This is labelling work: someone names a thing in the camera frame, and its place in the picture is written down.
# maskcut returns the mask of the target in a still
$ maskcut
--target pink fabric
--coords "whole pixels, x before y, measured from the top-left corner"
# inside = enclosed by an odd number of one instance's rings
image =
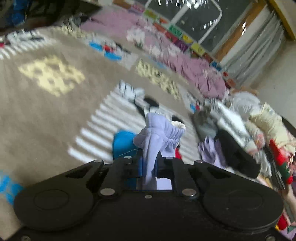
[[[116,36],[127,37],[130,29],[140,29],[145,32],[144,50],[156,47],[160,50],[158,61],[163,62],[172,70],[181,74],[200,90],[204,97],[222,99],[226,91],[225,82],[215,68],[209,66],[205,59],[190,58],[183,52],[171,54],[172,42],[163,33],[141,16],[128,12],[125,9],[104,8],[81,25],[85,31],[94,31]]]

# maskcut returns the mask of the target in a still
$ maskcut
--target screw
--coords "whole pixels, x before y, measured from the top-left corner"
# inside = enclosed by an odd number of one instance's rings
[[[100,193],[104,196],[112,196],[115,193],[115,190],[112,188],[104,188],[100,191]]]
[[[266,241],[276,241],[276,238],[274,236],[268,236]]]
[[[31,238],[29,236],[22,236],[21,241],[31,241]]]
[[[196,195],[196,191],[191,188],[186,188],[182,191],[182,194],[185,196],[188,196],[188,197],[192,197],[192,196]]]

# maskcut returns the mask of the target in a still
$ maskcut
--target silver bolt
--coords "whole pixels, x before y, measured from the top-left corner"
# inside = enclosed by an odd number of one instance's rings
[[[192,197],[192,196],[196,195],[196,191],[191,188],[186,188],[182,191],[182,194],[185,196],[188,196],[188,197]]]
[[[20,238],[21,241],[31,241],[31,238],[29,236],[22,236]]]
[[[115,193],[115,190],[112,188],[104,188],[100,191],[100,193],[104,196],[112,196]]]
[[[268,236],[266,241],[276,241],[276,238],[274,236]]]

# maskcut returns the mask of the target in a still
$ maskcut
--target pink blanket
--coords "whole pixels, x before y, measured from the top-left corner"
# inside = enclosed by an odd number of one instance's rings
[[[221,74],[205,59],[185,55],[150,22],[125,9],[103,8],[82,24],[81,29],[134,41],[158,61],[194,83],[204,97],[221,99],[226,91]]]

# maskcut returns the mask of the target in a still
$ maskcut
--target striped pattern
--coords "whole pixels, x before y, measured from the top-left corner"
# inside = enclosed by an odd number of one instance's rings
[[[136,103],[145,105],[143,96],[136,98]],[[197,145],[199,143],[195,129],[189,120],[176,112],[160,105],[160,111],[167,116],[175,115],[184,121],[186,132],[180,140],[180,154],[186,164],[193,164],[200,159]],[[68,154],[84,163],[101,159],[104,163],[112,163],[113,136],[120,129],[139,133],[146,126],[144,118],[138,113],[136,106],[120,95],[117,86],[93,113],[86,126],[76,136],[74,145]]]
[[[0,48],[0,60],[4,60],[6,58],[10,59],[12,56],[22,54],[23,52],[36,50],[44,46],[56,43],[56,40],[41,35],[39,31],[32,31],[32,33],[34,33],[35,36],[38,35],[40,37],[43,37],[44,40],[28,40],[11,43],[11,45],[5,45],[3,48]]]

